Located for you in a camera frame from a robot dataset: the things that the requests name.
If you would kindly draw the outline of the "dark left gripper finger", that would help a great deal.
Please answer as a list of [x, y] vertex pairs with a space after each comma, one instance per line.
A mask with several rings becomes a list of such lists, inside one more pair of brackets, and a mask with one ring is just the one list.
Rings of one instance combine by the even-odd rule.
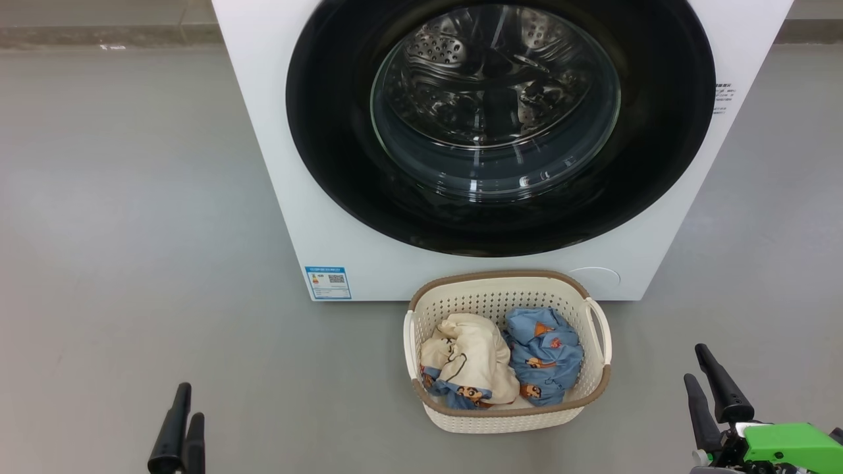
[[182, 460], [182, 455], [190, 402], [192, 402], [192, 385], [180, 383], [171, 408], [167, 411], [157, 439], [151, 448], [148, 459], [149, 473], [186, 472], [186, 462]]
[[196, 412], [190, 418], [183, 448], [183, 472], [205, 474], [205, 415], [202, 412]]

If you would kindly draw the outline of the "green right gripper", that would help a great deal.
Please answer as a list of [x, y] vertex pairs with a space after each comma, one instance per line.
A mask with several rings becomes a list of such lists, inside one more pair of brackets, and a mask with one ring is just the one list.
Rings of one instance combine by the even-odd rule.
[[695, 375], [684, 375], [693, 437], [698, 450], [692, 473], [841, 473], [841, 429], [825, 434], [810, 423], [744, 423], [755, 408], [705, 343], [695, 345], [707, 376], [717, 423], [735, 424], [720, 432]]

